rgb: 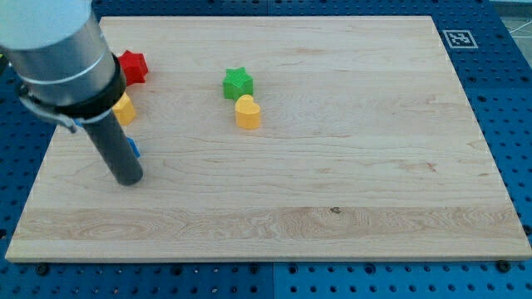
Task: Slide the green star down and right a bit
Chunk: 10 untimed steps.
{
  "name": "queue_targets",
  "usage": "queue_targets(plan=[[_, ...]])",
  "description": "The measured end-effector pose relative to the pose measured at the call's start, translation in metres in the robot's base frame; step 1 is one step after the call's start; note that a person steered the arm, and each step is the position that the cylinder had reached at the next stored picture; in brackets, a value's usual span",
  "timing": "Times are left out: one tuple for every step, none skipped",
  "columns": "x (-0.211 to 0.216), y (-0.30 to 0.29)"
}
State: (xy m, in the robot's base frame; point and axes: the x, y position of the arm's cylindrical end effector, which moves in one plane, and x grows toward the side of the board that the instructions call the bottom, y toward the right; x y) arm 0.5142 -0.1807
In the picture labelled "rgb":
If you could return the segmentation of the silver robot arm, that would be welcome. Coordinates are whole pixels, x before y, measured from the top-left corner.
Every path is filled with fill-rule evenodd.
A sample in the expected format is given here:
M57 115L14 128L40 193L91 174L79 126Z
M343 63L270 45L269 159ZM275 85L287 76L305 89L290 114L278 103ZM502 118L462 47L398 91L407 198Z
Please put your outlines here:
M20 101L42 119L105 117L125 90L87 0L2 0L1 52L22 81Z

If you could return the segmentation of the yellow block behind arm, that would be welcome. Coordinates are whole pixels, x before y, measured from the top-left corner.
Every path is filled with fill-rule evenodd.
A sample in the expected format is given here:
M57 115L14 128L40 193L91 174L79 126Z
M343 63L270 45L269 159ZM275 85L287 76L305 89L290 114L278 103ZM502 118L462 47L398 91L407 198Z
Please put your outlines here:
M131 98L124 92L112 110L120 125L129 125L137 116Z

